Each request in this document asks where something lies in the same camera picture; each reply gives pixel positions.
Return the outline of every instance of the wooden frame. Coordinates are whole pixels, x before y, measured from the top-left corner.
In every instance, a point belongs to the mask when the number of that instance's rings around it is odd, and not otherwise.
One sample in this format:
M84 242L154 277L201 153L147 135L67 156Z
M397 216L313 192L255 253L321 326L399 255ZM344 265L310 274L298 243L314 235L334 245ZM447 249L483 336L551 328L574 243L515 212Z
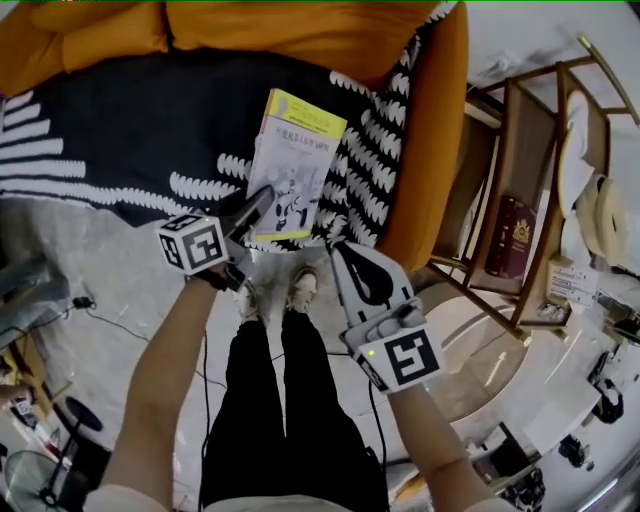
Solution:
M502 124L500 126L497 163L493 172L491 185L487 187L489 190L484 190L486 182L483 183L482 194L488 194L487 207L483 218L476 218L473 222L474 226L476 222L482 222L482 224L478 237L478 245L470 259L464 258L466 255L465 247L465 251L462 253L463 258L461 259L443 258L434 254L429 263L429 267L439 277L449 282L513 336L523 341L529 337L528 331L534 328L549 329L563 339L564 332L562 328L566 325L571 314L570 307L566 306L565 314L560 320L551 321L539 316L540 308L547 303L545 293L548 262L559 252L562 226L564 223L564 218L560 210L557 187L559 168L561 165L560 148L564 144L567 134L566 105L569 94L574 90L578 90L585 95L589 104L589 149L584 159L595 168L594 172L605 175L609 174L611 155L611 123L608 119L609 115L630 115L634 122L640 127L640 117L638 113L635 111L622 85L602 55L584 35L579 34L577 37L580 43L589 51L588 56L565 62L557 62L550 66L507 78L488 87L475 90L472 88L469 90L467 101L486 113L493 112L495 106L491 105L483 108L481 98L483 96L486 97L489 92L498 89L505 90L502 111L500 112ZM624 107L602 108L597 103L589 90L572 72L573 68L586 65L598 65L602 68L624 102ZM557 113L552 112L546 104L527 90L524 84L525 81L532 78L552 73L555 73L557 77ZM546 214L542 220L543 224L540 230L540 238L537 246L532 248L534 254L529 271L522 282L515 282L514 284L514 282L505 283L504 281L506 280L500 280L500 278L494 278L493 276L490 278L485 277L488 276L488 274L484 271L484 265L486 264L486 257L491 245L491 237L494 233L501 197L505 192L510 191L508 186L512 182L509 180L520 179L520 177L513 174L520 168L516 160L517 155L514 155L513 152L516 151L516 149L523 151L524 146L522 144L518 146L518 141L514 141L518 135L514 123L518 123L519 115L519 112L514 113L514 105L519 108L522 106L523 101L528 103L527 108L535 105L527 114L529 116L527 121L531 119L532 115L541 115L542 117L540 117L540 119L548 116L546 128L541 127L541 132L534 134L542 134L542 145L544 145L546 141L544 138L545 133L543 133L544 129L551 129L549 142L546 144L541 160L539 160L539 168L535 169L538 174L532 177L531 172L529 172L527 176L523 177L525 183L528 185L528 190L525 194L527 201L524 202L532 207L537 207L540 202L542 187L545 182L549 182L549 179L551 188ZM555 158L553 162L551 162L554 150ZM511 165L511 168L505 169L505 165ZM531 189L533 182L535 182L535 190ZM453 272L452 275L449 275L436 265L450 266L461 271L464 274L461 280L462 282L452 277ZM505 300L515 303L516 307L511 318L506 318L497 312L489 303L482 299L482 297L477 295L473 289L500 293L505 296Z

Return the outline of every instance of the black pants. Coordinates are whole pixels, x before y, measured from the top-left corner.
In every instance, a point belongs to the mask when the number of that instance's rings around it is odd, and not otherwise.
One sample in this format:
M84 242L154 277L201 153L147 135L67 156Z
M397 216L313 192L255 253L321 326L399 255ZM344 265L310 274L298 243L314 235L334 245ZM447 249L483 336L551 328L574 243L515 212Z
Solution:
M203 505L304 494L354 512L386 510L380 465L338 404L324 343L307 315L285 314L282 345L286 437L264 325L241 325L231 344L228 390L202 468Z

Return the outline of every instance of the white sneaker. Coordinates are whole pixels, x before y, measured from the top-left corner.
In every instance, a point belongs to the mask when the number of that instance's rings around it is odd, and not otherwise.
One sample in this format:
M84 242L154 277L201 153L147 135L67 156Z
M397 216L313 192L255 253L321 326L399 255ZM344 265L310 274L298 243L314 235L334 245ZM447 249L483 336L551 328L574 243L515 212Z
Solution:
M318 293L318 277L312 267L302 267L291 282L285 310L309 312L309 305Z
M242 323L255 321L264 322L262 311L260 311L258 293L248 279L237 292L233 292L233 302L235 302L238 307Z

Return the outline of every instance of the red book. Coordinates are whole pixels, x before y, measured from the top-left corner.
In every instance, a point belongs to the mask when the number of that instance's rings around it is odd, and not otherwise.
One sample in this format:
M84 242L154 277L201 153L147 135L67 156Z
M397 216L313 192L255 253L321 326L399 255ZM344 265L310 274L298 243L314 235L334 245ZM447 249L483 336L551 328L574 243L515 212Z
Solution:
M533 208L513 197L502 196L485 266L487 274L523 279L535 223Z

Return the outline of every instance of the patterned throw blanket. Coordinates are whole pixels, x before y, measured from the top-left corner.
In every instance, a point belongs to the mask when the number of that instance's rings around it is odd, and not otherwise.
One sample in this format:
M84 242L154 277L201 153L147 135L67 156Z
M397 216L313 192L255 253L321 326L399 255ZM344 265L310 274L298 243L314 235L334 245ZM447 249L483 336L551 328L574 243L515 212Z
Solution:
M373 246L398 172L412 69L443 3L406 46L387 87L269 53L172 51L57 76L5 104L0 194L106 208L133 226L246 188L272 88L347 120L312 235L272 252L347 239Z

